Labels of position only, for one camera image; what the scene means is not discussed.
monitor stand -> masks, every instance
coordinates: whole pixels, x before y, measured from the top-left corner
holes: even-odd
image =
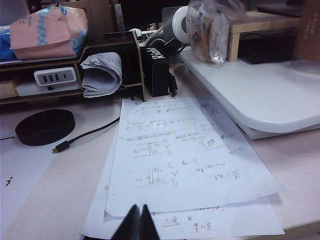
[[[282,15],[294,18],[300,18],[302,13],[302,4],[288,5],[282,3],[267,3],[257,5],[257,10],[262,13]]]

plastic bag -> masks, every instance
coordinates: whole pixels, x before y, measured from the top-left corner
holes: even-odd
[[[239,0],[190,0],[186,29],[194,56],[202,61],[224,62],[230,26],[226,14],[247,17],[245,6]]]
[[[10,49],[10,26],[0,26],[0,60],[14,57],[15,54]]]

white tray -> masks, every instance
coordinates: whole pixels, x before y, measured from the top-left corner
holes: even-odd
[[[294,70],[290,62],[203,63],[190,50],[180,59],[252,139],[319,128],[318,74]]]

pink package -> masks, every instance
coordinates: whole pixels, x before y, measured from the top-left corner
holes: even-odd
[[[73,7],[47,7],[10,25],[10,44],[19,59],[74,56],[88,32],[85,11]]]

paper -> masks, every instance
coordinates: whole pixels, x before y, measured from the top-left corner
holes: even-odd
[[[91,238],[111,239],[123,217],[104,212],[116,146],[110,146],[100,182],[85,220],[82,234]],[[151,214],[161,239],[233,238],[252,235],[284,234],[268,201],[261,198],[246,203],[213,206],[208,209]]]
[[[210,96],[123,100],[106,212],[194,210],[275,194],[271,175]]]
[[[121,86],[121,58],[116,52],[90,55],[81,63],[81,67],[84,69],[82,87],[85,98],[110,95]]]

